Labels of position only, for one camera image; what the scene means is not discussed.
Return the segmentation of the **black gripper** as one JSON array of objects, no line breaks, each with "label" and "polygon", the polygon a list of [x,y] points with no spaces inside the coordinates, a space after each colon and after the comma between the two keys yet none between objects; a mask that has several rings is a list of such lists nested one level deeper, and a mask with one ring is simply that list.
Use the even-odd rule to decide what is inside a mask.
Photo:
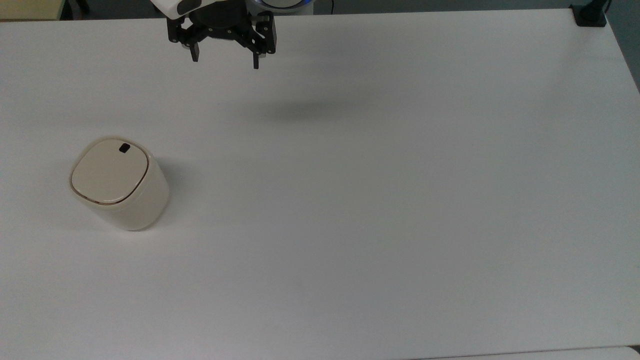
[{"label": "black gripper", "polygon": [[252,14],[244,0],[222,0],[205,5],[201,0],[182,0],[178,18],[167,19],[167,38],[190,51],[197,63],[199,43],[206,38],[234,41],[253,54],[253,69],[261,56],[277,49],[275,16],[271,11]]}]

